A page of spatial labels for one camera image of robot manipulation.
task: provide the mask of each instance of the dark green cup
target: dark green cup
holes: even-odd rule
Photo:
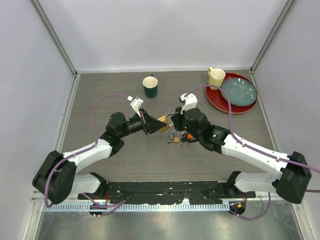
[[[150,76],[147,76],[142,81],[142,85],[144,88],[145,95],[153,99],[157,96],[158,93],[158,80],[151,74]]]

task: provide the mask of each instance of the red tray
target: red tray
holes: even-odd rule
[[[242,78],[250,83],[252,83],[249,79],[245,78],[244,76],[241,76],[236,73],[231,73],[231,72],[226,72],[225,73],[225,78],[223,81],[226,81],[231,78]],[[224,99],[222,94],[220,93],[219,90],[211,90],[210,87],[205,88],[205,95],[208,98],[209,102],[216,108],[219,109],[220,111],[224,113],[229,113],[229,108],[228,108],[228,102]],[[232,114],[243,114],[248,111],[250,111],[258,102],[258,99],[252,103],[249,106],[235,106],[231,104],[231,113]]]

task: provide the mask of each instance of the white wall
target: white wall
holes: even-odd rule
[[[0,239],[21,240],[72,75],[28,0],[0,1]]]
[[[251,67],[286,0],[40,0],[77,70]]]
[[[320,169],[320,1],[298,0],[259,65],[262,99],[282,151],[304,154]],[[320,189],[312,172],[309,189]],[[320,239],[320,194],[306,193],[308,214]]]

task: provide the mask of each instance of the robotic arm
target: robotic arm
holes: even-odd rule
[[[232,134],[229,129],[211,124],[207,116],[196,108],[198,100],[193,94],[183,94],[180,101],[184,106],[177,107],[174,116],[171,117],[176,130],[186,131],[193,136],[192,142],[195,139],[206,150],[236,157],[266,172],[234,171],[226,182],[227,192],[231,196],[251,191],[271,192],[291,203],[301,203],[311,179],[310,170],[279,161],[278,158],[307,164],[302,154],[294,152],[287,155],[275,152],[246,141]],[[45,194],[49,173],[59,161],[71,156],[54,172],[48,185],[48,199],[53,204],[59,204],[69,195],[81,193],[87,193],[93,199],[105,198],[108,186],[103,177],[93,172],[87,175],[76,174],[94,162],[116,154],[124,145],[123,137],[138,131],[148,135],[168,127],[165,122],[150,116],[141,108],[142,103],[140,98],[131,102],[130,105],[136,113],[128,120],[121,112],[113,113],[106,131],[98,141],[72,152],[50,152],[34,177],[32,185]]]

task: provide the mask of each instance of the mug handle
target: mug handle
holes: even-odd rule
[[[212,70],[213,70],[212,67],[209,67],[209,68],[208,68],[208,75],[209,75],[209,76],[210,76],[210,73],[211,73]]]

